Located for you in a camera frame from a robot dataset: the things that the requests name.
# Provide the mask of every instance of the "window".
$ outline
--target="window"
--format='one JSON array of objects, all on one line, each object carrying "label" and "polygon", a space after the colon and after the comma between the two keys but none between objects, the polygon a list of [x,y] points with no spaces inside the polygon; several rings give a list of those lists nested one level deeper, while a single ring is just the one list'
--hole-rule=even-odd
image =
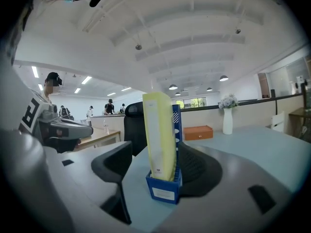
[{"label": "window", "polygon": [[207,102],[206,98],[195,98],[195,99],[176,100],[176,104],[180,105],[180,109],[188,109],[188,108],[204,107],[207,105]]}]

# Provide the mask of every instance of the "white vase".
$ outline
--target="white vase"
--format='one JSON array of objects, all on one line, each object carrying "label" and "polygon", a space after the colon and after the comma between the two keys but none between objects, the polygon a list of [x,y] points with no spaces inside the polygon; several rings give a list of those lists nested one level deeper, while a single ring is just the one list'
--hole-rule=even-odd
[{"label": "white vase", "polygon": [[232,134],[233,121],[232,121],[232,108],[224,109],[224,123],[223,123],[223,133]]}]

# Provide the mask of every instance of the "orange box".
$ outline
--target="orange box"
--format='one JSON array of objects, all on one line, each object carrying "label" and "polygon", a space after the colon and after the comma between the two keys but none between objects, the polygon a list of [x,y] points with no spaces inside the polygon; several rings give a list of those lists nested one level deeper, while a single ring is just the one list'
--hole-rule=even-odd
[{"label": "orange box", "polygon": [[213,129],[209,126],[189,127],[183,129],[184,140],[201,140],[213,138]]}]

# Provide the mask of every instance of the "black office chair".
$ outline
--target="black office chair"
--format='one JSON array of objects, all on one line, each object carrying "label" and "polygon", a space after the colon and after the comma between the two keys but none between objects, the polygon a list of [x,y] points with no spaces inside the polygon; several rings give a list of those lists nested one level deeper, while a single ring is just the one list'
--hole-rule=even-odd
[{"label": "black office chair", "polygon": [[183,180],[180,197],[201,197],[219,184],[223,169],[216,159],[183,142],[178,145],[178,155]]},{"label": "black office chair", "polygon": [[131,224],[128,214],[122,180],[132,163],[132,143],[126,142],[121,146],[96,157],[91,167],[93,172],[105,182],[116,183],[118,193],[111,197],[101,208],[118,220]]},{"label": "black office chair", "polygon": [[132,142],[134,156],[147,146],[142,102],[130,104],[125,109],[124,140]]}]

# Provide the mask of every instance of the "person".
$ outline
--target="person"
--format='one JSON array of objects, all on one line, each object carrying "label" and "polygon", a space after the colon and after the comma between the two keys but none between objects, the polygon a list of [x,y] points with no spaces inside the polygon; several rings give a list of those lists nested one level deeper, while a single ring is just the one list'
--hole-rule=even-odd
[{"label": "person", "polygon": [[125,113],[125,104],[124,103],[122,104],[122,107],[120,108],[120,112]]},{"label": "person", "polygon": [[112,104],[112,99],[108,100],[108,104],[105,105],[105,115],[111,115],[115,113],[115,107]]},{"label": "person", "polygon": [[58,114],[62,118],[70,119],[70,111],[68,110],[68,108],[65,108],[63,105],[60,106],[60,110],[59,110]]},{"label": "person", "polygon": [[50,72],[47,78],[44,81],[44,88],[42,92],[42,97],[49,103],[52,104],[52,101],[49,98],[49,95],[52,93],[59,92],[59,85],[62,84],[62,80],[60,79],[58,73]]},{"label": "person", "polygon": [[93,106],[91,105],[86,113],[86,117],[88,121],[91,121],[91,117],[93,117]]}]

